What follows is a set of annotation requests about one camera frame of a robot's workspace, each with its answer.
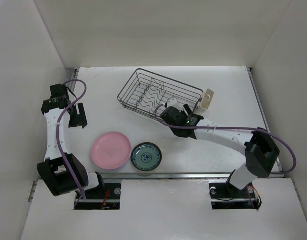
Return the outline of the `pink plate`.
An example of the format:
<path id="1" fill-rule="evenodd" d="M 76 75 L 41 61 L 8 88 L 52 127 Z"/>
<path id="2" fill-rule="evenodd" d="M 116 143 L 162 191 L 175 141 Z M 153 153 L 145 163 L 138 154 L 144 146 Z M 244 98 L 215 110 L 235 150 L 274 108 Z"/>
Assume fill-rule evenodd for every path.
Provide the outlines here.
<path id="1" fill-rule="evenodd" d="M 103 170 L 116 170 L 130 158 L 132 145 L 129 138 L 121 132 L 111 131 L 99 136 L 91 148 L 93 163 Z"/>

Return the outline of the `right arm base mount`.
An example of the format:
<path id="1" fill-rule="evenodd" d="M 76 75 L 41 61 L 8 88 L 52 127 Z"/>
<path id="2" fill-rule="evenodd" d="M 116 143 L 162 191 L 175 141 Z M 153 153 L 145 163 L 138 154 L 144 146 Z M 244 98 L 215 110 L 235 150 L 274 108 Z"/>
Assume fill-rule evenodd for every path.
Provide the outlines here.
<path id="1" fill-rule="evenodd" d="M 210 181 L 209 195 L 213 210 L 258 211 L 263 204 L 262 198 L 252 182 L 240 190 L 224 181 Z"/>

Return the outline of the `green patterned plate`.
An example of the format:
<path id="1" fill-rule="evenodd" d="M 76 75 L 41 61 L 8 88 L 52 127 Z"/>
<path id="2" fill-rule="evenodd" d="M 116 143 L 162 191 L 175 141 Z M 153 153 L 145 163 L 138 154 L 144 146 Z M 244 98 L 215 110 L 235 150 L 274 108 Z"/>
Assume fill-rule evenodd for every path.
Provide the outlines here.
<path id="1" fill-rule="evenodd" d="M 131 152 L 132 165 L 141 172 L 151 172 L 157 169 L 163 160 L 161 149 L 154 143 L 143 142 Z"/>

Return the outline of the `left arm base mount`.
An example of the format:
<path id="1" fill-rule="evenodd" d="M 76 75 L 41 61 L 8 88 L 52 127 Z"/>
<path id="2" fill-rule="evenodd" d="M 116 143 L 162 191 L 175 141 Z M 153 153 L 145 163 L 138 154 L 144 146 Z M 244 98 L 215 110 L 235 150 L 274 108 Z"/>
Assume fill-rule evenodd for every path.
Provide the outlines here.
<path id="1" fill-rule="evenodd" d="M 122 180 L 103 179 L 98 172 L 88 174 L 89 185 L 84 189 L 86 199 L 76 191 L 74 210 L 120 210 Z"/>

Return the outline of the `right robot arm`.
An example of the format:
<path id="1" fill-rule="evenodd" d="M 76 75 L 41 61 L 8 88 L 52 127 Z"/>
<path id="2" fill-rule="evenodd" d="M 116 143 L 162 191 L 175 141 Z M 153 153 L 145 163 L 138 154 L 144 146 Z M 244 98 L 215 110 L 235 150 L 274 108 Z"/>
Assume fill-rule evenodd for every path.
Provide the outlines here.
<path id="1" fill-rule="evenodd" d="M 269 178 L 280 154 L 273 138 L 262 128 L 251 132 L 230 129 L 174 106 L 165 109 L 160 118 L 177 137 L 212 142 L 245 156 L 245 163 L 230 174 L 225 184 L 231 197 L 241 194 L 252 181 Z"/>

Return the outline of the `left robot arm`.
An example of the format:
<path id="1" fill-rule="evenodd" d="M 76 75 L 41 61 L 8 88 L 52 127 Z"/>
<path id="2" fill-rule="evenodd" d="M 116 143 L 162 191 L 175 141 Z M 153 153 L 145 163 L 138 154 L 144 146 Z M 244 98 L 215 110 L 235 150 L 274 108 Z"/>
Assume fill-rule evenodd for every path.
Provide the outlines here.
<path id="1" fill-rule="evenodd" d="M 98 172 L 87 172 L 70 148 L 69 129 L 88 125 L 84 105 L 71 101 L 71 90 L 64 84 L 50 87 L 51 96 L 42 104 L 47 124 L 47 149 L 37 170 L 55 196 L 77 192 L 84 200 L 101 198 L 106 191 Z"/>

